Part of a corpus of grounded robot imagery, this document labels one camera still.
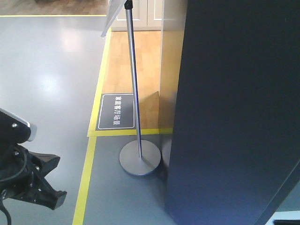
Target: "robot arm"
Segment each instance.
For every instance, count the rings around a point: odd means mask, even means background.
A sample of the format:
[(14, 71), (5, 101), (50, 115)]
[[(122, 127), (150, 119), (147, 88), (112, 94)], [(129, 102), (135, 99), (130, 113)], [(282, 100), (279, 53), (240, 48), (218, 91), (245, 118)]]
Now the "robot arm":
[(45, 179), (57, 167), (60, 157), (30, 152), (19, 145), (33, 141), (36, 131), (35, 125), (0, 108), (0, 210), (9, 225), (11, 218), (3, 200), (13, 198), (54, 210), (67, 195), (65, 191), (55, 191)]

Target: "wooden floor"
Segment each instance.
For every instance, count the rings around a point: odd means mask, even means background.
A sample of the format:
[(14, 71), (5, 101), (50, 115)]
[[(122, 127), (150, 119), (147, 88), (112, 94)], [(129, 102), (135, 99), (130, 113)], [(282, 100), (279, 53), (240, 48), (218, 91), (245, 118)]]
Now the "wooden floor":
[[(158, 128), (160, 42), (160, 31), (135, 31), (142, 129)], [(112, 32), (102, 93), (132, 93), (127, 32)]]
[(105, 15), (108, 0), (0, 0), (0, 15)]

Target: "sign stand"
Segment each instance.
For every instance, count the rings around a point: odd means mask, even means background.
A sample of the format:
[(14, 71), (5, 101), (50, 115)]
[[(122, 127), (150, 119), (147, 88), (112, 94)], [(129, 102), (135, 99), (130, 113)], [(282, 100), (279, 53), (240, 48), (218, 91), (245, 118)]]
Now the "sign stand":
[(135, 106), (135, 125), (137, 141), (128, 143), (120, 153), (120, 163), (123, 169), (131, 175), (143, 176), (154, 171), (161, 160), (161, 153), (157, 146), (151, 142), (142, 140), (140, 110), (137, 90), (136, 60), (135, 60), (135, 41), (133, 31), (132, 0), (125, 2), (128, 43), (131, 63), (132, 86), (134, 92)]

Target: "white cabinet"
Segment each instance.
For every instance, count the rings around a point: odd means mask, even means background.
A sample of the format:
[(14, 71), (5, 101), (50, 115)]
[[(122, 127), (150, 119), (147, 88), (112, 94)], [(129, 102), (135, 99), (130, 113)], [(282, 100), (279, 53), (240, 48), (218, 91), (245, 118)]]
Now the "white cabinet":
[[(134, 30), (161, 30), (164, 0), (133, 0)], [(112, 30), (127, 30), (123, 8), (112, 24)]]

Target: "floor marking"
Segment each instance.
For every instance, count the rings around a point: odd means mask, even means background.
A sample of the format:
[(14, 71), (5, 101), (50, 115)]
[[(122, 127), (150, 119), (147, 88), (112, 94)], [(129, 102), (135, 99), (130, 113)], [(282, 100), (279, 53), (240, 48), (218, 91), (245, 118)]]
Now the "floor marking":
[(0, 15), (0, 17), (102, 17), (106, 15)]
[[(97, 122), (98, 110), (99, 110), (98, 106), (100, 103), (101, 93), (102, 93), (102, 88), (103, 88), (103, 83), (104, 83), (104, 75), (105, 75), (105, 71), (106, 71), (110, 39), (111, 39), (111, 30), (109, 29), (109, 31), (106, 35), (106, 40), (105, 40), (105, 45), (104, 45), (104, 50), (103, 50), (103, 55), (102, 55), (102, 61), (101, 61), (101, 65), (100, 65), (97, 89), (96, 89), (92, 114), (91, 114), (91, 118), (90, 118), (90, 128), (96, 128), (96, 122)], [(80, 187), (79, 187), (79, 192), (78, 192), (78, 197), (77, 197), (77, 202), (76, 202), (72, 225), (82, 225), (83, 221), (84, 221), (85, 207), (86, 207), (86, 202), (88, 199), (88, 193), (89, 193), (89, 187), (90, 187), (90, 177), (91, 177), (91, 173), (92, 173), (93, 160), (94, 160), (95, 149), (96, 149), (96, 142), (97, 142), (97, 137), (89, 137), (89, 143), (88, 143), (88, 148), (87, 148), (86, 157), (85, 157), (85, 161), (84, 161), (82, 177), (81, 177), (81, 182), (80, 182)]]
[[(142, 135), (158, 135), (159, 129), (142, 129)], [(127, 136), (136, 135), (136, 129), (131, 130), (97, 130), (89, 131), (88, 137)]]
[(90, 187), (90, 177), (92, 173), (96, 142), (96, 137), (89, 138), (72, 225), (83, 224), (85, 207)]
[(109, 29), (109, 31), (106, 34), (105, 46), (104, 46), (103, 55), (102, 55), (102, 61), (101, 61), (101, 66), (100, 66), (100, 71), (99, 71), (99, 77), (98, 77), (98, 83), (97, 83), (97, 88), (96, 88), (96, 94), (95, 94), (95, 98), (94, 98), (92, 115), (90, 117), (89, 131), (95, 131), (96, 126), (97, 126), (99, 106), (100, 106), (100, 101), (101, 101), (102, 89), (103, 89), (103, 85), (104, 85), (104, 78), (105, 78), (105, 74), (106, 74), (106, 67), (107, 67), (109, 46), (111, 43), (111, 36), (112, 36), (112, 31), (111, 31), (111, 29)]

